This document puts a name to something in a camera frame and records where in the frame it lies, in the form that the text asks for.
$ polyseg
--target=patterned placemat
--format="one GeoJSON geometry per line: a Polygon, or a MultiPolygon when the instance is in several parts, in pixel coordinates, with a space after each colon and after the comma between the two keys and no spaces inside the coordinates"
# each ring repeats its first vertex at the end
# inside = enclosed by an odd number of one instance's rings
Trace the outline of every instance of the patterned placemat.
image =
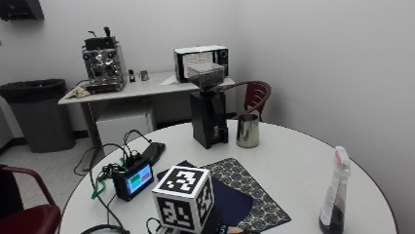
{"type": "Polygon", "coordinates": [[[225,159],[205,167],[225,185],[250,195],[254,199],[248,217],[238,224],[245,230],[265,231],[286,222],[290,217],[261,187],[236,158],[225,159]]]}

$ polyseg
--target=table leg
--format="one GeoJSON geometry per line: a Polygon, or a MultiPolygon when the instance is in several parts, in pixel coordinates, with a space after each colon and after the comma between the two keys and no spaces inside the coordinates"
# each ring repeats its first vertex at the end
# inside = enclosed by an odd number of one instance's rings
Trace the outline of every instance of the table leg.
{"type": "MultiPolygon", "coordinates": [[[[85,122],[87,122],[88,133],[89,133],[89,137],[92,140],[92,145],[93,145],[93,147],[99,147],[103,145],[103,143],[101,143],[101,139],[100,139],[99,129],[96,127],[96,118],[93,115],[91,103],[83,102],[80,104],[80,108],[81,108],[83,116],[84,116],[85,122]]],[[[100,152],[99,148],[95,150],[91,150],[88,152],[88,154],[85,155],[85,157],[83,158],[81,169],[84,171],[89,171],[91,160],[99,154],[99,152],[100,152]]]]}

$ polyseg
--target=espresso machine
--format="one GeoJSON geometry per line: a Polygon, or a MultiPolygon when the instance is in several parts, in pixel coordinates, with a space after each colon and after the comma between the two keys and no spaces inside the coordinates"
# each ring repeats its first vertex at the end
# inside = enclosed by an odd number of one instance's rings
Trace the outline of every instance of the espresso machine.
{"type": "Polygon", "coordinates": [[[92,93],[117,92],[125,85],[125,64],[120,42],[112,36],[109,27],[104,27],[105,37],[85,40],[81,57],[85,62],[89,84],[85,86],[92,93]]]}
{"type": "Polygon", "coordinates": [[[193,137],[209,149],[216,143],[229,142],[226,96],[214,88],[224,83],[225,68],[213,63],[188,67],[189,82],[200,91],[190,93],[193,137]]]}

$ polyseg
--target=power strip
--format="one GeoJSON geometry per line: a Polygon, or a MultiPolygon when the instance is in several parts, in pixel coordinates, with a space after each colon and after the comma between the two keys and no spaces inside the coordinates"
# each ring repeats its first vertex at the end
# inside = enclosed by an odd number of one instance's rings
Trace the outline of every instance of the power strip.
{"type": "Polygon", "coordinates": [[[173,229],[172,227],[160,227],[156,234],[181,234],[179,229],[173,229]]]}

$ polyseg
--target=white table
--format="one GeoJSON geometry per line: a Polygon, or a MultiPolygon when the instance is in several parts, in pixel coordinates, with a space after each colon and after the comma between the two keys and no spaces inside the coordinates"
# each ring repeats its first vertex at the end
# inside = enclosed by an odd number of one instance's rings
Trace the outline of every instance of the white table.
{"type": "MultiPolygon", "coordinates": [[[[335,150],[318,139],[276,125],[260,125],[261,142],[256,148],[236,145],[236,121],[229,121],[230,142],[216,144],[206,150],[192,136],[192,125],[183,124],[147,135],[167,143],[167,151],[155,165],[155,175],[168,170],[183,160],[194,166],[205,166],[226,158],[236,158],[248,169],[264,189],[292,217],[292,221],[264,233],[321,234],[318,217],[326,191],[331,182],[335,150]]],[[[147,147],[143,138],[129,147],[140,152],[147,147]]],[[[93,175],[104,165],[119,162],[121,150],[115,151],[93,168],[93,175]]],[[[115,195],[112,181],[107,182],[104,201],[115,195]]],[[[159,217],[152,197],[153,182],[128,203],[119,198],[112,203],[131,233],[147,233],[145,221],[159,217]]],[[[92,186],[87,176],[68,202],[61,224],[61,234],[80,233],[93,225],[107,222],[107,211],[99,201],[92,201],[92,186]]],[[[394,217],[383,193],[359,166],[351,163],[347,187],[343,234],[397,233],[394,217]]]]}
{"type": "MultiPolygon", "coordinates": [[[[185,92],[185,91],[196,91],[198,87],[192,83],[181,83],[181,84],[172,84],[172,85],[161,85],[167,81],[168,78],[175,76],[175,72],[161,72],[161,73],[152,73],[149,74],[149,80],[141,81],[139,76],[136,75],[136,82],[131,83],[129,77],[127,77],[127,84],[120,92],[112,92],[105,94],[96,94],[83,98],[69,98],[64,96],[59,104],[80,104],[81,112],[84,115],[84,119],[87,122],[88,133],[92,139],[93,146],[101,145],[100,134],[96,127],[97,117],[93,111],[93,106],[91,105],[92,102],[104,101],[104,100],[116,100],[123,98],[139,98],[139,97],[149,97],[161,94],[175,93],[175,92],[185,92]]],[[[221,86],[233,85],[234,81],[232,78],[226,78],[225,82],[221,86]]],[[[84,161],[89,161],[93,154],[99,151],[95,151],[92,154],[85,156],[84,161]]],[[[81,166],[85,170],[89,169],[88,165],[83,163],[81,166]]]]}

